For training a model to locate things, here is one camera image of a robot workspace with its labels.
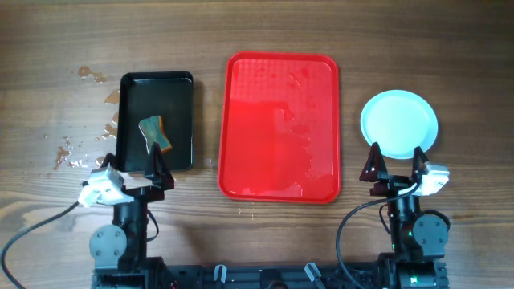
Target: wooden table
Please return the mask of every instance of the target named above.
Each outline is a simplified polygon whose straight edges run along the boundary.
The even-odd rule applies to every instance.
[[[171,265],[334,263],[339,222],[372,199],[370,184],[358,181],[369,151],[359,115],[372,96],[400,88],[424,97],[439,119],[439,138],[427,155],[449,167],[451,180],[422,207],[444,212],[453,223],[445,258],[451,287],[514,285],[514,6],[430,0],[3,2],[1,244],[68,207],[95,159],[114,152],[114,137],[102,135],[106,124],[116,127],[111,119],[117,106],[105,99],[124,73],[187,70],[195,78],[195,166],[176,174],[177,188],[150,206],[161,234],[149,244],[149,256],[161,255]],[[237,51],[316,52],[337,61],[342,190],[332,204],[240,202],[219,192],[225,66]],[[101,75],[82,78],[80,67]],[[59,146],[71,155],[56,167]],[[387,163],[392,173],[410,172],[409,161]],[[370,261],[390,250],[377,209],[361,211],[345,229],[347,260]],[[21,239],[7,263],[29,288],[89,288],[89,237],[111,218],[110,208],[79,207]],[[0,287],[12,287],[1,278]]]

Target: red tray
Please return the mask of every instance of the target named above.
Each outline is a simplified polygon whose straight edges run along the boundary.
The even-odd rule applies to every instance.
[[[339,72],[326,55],[239,52],[227,64],[218,185],[230,198],[339,193]]]

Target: yellow sponge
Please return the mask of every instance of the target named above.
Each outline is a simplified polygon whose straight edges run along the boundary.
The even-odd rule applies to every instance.
[[[169,151],[171,142],[164,134],[164,126],[162,125],[162,116],[151,116],[139,122],[139,129],[146,139],[146,151],[150,153],[150,149],[154,142],[161,146],[162,153]]]

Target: light blue plate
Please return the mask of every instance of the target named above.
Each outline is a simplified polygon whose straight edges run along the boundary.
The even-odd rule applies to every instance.
[[[361,130],[369,145],[378,142],[384,156],[408,159],[413,157],[415,147],[425,152],[434,144],[438,123],[423,98],[408,91],[390,90],[364,106]]]

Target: black rectangular tray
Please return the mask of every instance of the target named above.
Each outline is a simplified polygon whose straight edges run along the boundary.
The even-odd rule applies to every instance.
[[[122,172],[146,169],[148,152],[139,122],[162,116],[172,149],[164,154],[170,170],[193,165],[193,76],[188,71],[136,72],[121,78],[116,165]]]

